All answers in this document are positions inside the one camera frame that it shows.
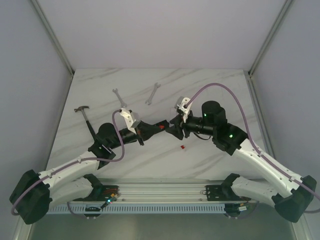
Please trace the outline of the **black fuse box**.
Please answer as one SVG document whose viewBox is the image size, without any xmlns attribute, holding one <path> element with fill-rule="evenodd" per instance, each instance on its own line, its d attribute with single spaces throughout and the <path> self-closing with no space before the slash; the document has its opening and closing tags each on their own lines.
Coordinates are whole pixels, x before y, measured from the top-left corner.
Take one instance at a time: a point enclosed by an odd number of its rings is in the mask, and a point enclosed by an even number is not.
<svg viewBox="0 0 320 240">
<path fill-rule="evenodd" d="M 168 128 L 170 126 L 169 122 L 167 120 L 163 120 L 163 121 L 160 121 L 162 122 L 162 125 L 165 127 L 163 130 L 165 130 L 166 128 Z"/>
</svg>

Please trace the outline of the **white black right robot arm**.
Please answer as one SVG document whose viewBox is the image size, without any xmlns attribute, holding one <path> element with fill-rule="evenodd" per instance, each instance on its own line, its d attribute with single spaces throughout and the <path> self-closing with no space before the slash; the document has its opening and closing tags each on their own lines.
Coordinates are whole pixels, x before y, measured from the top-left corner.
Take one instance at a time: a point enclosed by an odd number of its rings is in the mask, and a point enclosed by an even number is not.
<svg viewBox="0 0 320 240">
<path fill-rule="evenodd" d="M 249 163 L 266 180 L 257 182 L 231 173 L 221 184 L 223 197 L 228 200 L 250 198 L 273 207 L 285 220 L 298 222 L 314 198 L 316 180 L 291 171 L 256 146 L 245 131 L 227 121 L 226 111 L 218 102 L 203 103 L 201 117 L 193 116 L 190 107 L 190 98 L 178 99 L 177 115 L 170 120 L 172 126 L 167 133 L 179 140 L 191 133 L 210 136 L 218 149 Z"/>
</svg>

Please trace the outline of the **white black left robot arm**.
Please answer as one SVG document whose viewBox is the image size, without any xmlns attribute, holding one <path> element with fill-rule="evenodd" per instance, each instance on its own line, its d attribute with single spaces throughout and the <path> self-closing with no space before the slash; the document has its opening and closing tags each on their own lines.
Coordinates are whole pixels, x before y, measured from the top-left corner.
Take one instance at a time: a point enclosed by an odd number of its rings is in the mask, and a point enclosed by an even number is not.
<svg viewBox="0 0 320 240">
<path fill-rule="evenodd" d="M 155 124 L 140 122 L 131 132 L 116 132 L 112 123 L 102 124 L 92 146 L 80 156 L 58 167 L 42 172 L 33 169 L 20 178 L 9 197 L 11 213 L 27 225 L 43 218 L 57 205 L 71 201 L 102 201 L 105 187 L 97 178 L 98 170 L 116 161 L 114 149 L 126 144 L 144 142 L 169 127 L 166 120 Z"/>
</svg>

